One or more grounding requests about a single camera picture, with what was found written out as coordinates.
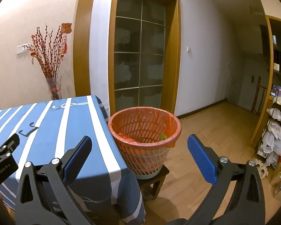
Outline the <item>light green plastic bag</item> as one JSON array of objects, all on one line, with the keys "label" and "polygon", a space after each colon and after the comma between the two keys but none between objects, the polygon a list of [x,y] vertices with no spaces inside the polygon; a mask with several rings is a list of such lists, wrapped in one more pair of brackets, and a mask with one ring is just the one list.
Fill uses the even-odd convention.
[{"label": "light green plastic bag", "polygon": [[164,140],[166,140],[167,138],[168,138],[168,136],[165,135],[165,134],[163,134],[163,133],[161,133],[161,134],[159,135],[159,141],[164,141]]}]

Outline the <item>wooden shelf unit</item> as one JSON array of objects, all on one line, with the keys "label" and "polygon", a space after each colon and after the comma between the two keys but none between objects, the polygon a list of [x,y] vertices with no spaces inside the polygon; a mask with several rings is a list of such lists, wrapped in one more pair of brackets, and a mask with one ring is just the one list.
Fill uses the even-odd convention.
[{"label": "wooden shelf unit", "polygon": [[273,106],[274,89],[281,87],[281,18],[267,15],[267,27],[262,29],[262,46],[265,61],[268,67],[268,80],[258,78],[256,92],[262,90],[261,110],[257,127],[251,138],[251,145],[257,147],[261,134],[267,127],[270,118],[267,109]]}]

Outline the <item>white wall socket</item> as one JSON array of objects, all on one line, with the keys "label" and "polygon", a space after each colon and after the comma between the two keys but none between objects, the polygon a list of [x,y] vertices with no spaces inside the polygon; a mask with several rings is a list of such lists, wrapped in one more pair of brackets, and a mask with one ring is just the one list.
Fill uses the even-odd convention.
[{"label": "white wall socket", "polygon": [[25,44],[19,45],[16,48],[16,54],[17,55],[25,53],[27,51],[29,51],[29,43],[25,43]]}]

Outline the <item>red dried branches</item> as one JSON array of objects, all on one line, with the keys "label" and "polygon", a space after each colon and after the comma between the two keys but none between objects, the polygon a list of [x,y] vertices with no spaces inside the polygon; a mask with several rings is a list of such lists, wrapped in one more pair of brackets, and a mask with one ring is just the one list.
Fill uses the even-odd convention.
[{"label": "red dried branches", "polygon": [[38,61],[45,78],[58,79],[59,69],[64,58],[62,57],[64,42],[61,25],[56,34],[54,31],[49,31],[48,26],[45,26],[43,34],[38,26],[36,32],[31,35],[30,56]]}]

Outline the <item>red hanging ornament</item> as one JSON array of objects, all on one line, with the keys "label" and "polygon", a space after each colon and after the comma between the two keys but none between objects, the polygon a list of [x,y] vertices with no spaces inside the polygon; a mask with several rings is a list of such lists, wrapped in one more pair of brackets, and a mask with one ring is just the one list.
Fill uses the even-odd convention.
[{"label": "red hanging ornament", "polygon": [[64,35],[64,46],[63,46],[63,51],[62,51],[62,57],[64,57],[65,54],[67,54],[67,35],[72,32],[72,23],[62,23],[61,24],[61,33]]}]

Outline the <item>small wooden stool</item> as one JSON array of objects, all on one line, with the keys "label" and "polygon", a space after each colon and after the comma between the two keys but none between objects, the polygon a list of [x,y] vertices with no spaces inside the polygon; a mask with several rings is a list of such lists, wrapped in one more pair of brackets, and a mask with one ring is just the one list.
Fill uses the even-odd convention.
[{"label": "small wooden stool", "polygon": [[166,176],[170,173],[169,169],[163,165],[160,172],[150,179],[138,179],[140,191],[145,202],[156,200]]}]

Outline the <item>glass panel door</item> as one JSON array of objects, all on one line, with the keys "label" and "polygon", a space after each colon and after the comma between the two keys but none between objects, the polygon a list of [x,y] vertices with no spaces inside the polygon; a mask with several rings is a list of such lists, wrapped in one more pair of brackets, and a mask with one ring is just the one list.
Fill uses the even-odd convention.
[{"label": "glass panel door", "polygon": [[111,0],[111,113],[136,106],[174,112],[180,67],[180,0]]}]

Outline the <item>blue white striped tablecloth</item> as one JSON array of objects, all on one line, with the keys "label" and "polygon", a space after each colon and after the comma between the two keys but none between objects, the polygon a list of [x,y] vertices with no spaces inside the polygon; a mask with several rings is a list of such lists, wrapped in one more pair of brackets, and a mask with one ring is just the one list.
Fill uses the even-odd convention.
[{"label": "blue white striped tablecloth", "polygon": [[143,224],[140,187],[108,129],[108,115],[94,96],[28,104],[0,110],[0,146],[13,134],[18,170],[0,185],[4,205],[14,209],[20,176],[28,161],[44,165],[90,137],[92,150],[69,190],[85,212],[116,210],[124,224]]}]

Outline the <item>orange lined trash basket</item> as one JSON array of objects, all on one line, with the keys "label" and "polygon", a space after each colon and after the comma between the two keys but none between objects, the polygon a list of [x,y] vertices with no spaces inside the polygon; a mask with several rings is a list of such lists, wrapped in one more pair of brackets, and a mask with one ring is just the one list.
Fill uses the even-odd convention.
[{"label": "orange lined trash basket", "polygon": [[[120,110],[110,117],[108,128],[127,167],[137,179],[150,179],[160,172],[168,152],[175,147],[182,132],[176,116],[154,107]],[[138,143],[129,143],[118,133],[124,133]],[[159,141],[160,134],[168,138]]]}]

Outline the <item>metal rack with bags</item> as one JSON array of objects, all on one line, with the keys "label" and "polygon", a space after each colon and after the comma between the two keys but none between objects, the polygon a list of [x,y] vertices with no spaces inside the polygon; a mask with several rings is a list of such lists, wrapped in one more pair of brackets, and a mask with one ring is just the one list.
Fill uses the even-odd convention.
[{"label": "metal rack with bags", "polygon": [[257,146],[257,154],[265,158],[265,166],[277,167],[281,158],[281,90],[276,90],[273,105],[267,109],[268,120]]}]

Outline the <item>glass vase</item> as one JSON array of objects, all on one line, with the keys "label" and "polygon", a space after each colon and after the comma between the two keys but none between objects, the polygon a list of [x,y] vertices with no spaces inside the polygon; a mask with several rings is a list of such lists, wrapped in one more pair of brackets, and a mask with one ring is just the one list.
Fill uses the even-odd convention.
[{"label": "glass vase", "polygon": [[56,78],[46,78],[46,82],[49,87],[49,91],[51,93],[51,99],[52,100],[60,100],[62,98],[61,96],[61,87],[60,83]]}]

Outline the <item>orange plastic bag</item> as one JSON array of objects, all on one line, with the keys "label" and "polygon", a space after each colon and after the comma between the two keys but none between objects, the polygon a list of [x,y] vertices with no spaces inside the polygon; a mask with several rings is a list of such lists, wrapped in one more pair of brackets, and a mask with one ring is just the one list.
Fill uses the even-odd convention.
[{"label": "orange plastic bag", "polygon": [[118,136],[120,136],[122,139],[124,139],[125,141],[129,142],[129,143],[134,143],[137,144],[138,141],[134,140],[131,137],[128,137],[127,135],[125,135],[124,133],[118,133]]}]

